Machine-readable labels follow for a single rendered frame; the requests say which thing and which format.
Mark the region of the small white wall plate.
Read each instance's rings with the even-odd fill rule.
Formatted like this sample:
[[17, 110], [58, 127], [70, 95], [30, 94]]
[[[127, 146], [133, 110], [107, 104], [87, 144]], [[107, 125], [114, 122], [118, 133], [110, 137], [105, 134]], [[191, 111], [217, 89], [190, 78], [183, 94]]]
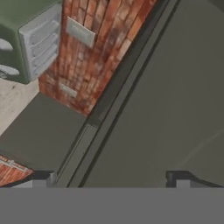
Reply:
[[75, 90], [66, 86], [63, 83], [59, 84], [59, 90], [60, 90], [60, 96], [64, 98], [67, 98], [67, 97], [75, 98], [77, 96], [77, 92]]

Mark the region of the green appliance with white grille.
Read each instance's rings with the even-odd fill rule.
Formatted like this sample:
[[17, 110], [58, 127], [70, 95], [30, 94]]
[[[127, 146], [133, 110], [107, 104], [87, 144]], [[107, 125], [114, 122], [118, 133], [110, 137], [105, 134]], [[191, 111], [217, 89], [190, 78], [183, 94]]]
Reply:
[[62, 0], [0, 0], [0, 78], [35, 81], [57, 59]]

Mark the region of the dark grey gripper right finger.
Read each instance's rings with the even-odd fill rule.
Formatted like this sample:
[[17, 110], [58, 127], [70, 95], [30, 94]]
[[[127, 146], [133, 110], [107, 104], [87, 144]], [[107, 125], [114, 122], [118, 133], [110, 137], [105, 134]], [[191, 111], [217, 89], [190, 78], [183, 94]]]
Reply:
[[167, 171], [165, 178], [167, 188], [223, 188], [223, 185], [197, 178], [189, 171]]

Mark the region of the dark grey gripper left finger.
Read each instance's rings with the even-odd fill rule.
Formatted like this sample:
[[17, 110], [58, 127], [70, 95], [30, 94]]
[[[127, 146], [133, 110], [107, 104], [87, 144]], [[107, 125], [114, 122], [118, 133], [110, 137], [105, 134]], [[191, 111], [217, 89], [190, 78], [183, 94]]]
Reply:
[[56, 183], [54, 171], [35, 171], [26, 178], [7, 184], [10, 188], [50, 188]]

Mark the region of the grey cabinet door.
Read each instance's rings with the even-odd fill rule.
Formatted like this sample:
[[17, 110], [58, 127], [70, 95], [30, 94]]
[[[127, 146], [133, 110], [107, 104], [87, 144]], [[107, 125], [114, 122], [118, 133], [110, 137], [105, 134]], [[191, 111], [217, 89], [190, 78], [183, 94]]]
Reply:
[[163, 187], [168, 171], [224, 186], [224, 0], [180, 0], [82, 184]]

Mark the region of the large white wall plate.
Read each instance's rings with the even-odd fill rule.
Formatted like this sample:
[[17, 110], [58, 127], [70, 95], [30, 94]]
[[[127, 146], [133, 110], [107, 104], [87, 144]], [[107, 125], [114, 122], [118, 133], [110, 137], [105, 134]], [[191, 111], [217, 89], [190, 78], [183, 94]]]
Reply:
[[92, 48], [94, 45], [95, 33], [70, 17], [67, 18], [66, 33], [79, 40], [85, 46]]

